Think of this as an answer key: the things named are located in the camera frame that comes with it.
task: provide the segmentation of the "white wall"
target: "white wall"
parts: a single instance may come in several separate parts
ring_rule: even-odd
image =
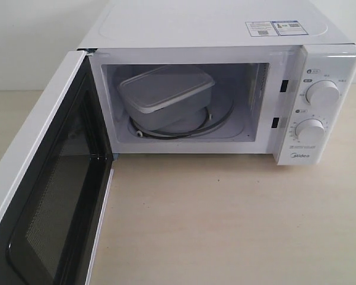
[[[312,1],[356,41],[356,0]],[[106,3],[0,0],[0,90],[44,89],[66,52],[76,49]]]

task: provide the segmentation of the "microwave top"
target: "microwave top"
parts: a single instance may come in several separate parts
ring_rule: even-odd
[[[350,43],[308,0],[112,0],[78,48]]]

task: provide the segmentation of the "midea logo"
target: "midea logo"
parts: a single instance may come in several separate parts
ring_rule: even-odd
[[[290,157],[292,159],[301,159],[301,158],[310,157],[310,156],[308,154],[292,153],[292,154],[290,154]]]

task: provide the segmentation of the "microwave oven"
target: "microwave oven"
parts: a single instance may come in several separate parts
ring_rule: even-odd
[[[307,1],[112,1],[0,161],[0,284],[89,283],[118,154],[317,163],[355,70]]]

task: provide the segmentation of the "table surface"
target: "table surface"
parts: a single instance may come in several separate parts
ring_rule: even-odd
[[[39,97],[0,92],[0,158]],[[321,162],[121,155],[91,285],[356,284],[356,85]]]

